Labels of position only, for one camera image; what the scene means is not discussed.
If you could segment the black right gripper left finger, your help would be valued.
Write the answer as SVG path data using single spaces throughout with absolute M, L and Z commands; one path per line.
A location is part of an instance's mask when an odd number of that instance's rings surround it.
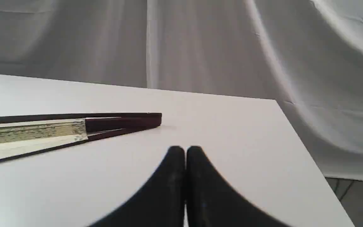
M 147 182 L 93 227 L 183 227 L 185 151 L 172 146 Z

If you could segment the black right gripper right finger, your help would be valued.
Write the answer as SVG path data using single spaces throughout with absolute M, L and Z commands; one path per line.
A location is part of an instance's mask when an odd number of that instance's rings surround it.
M 190 227 L 286 226 L 230 186 L 199 146 L 186 153 L 186 211 Z

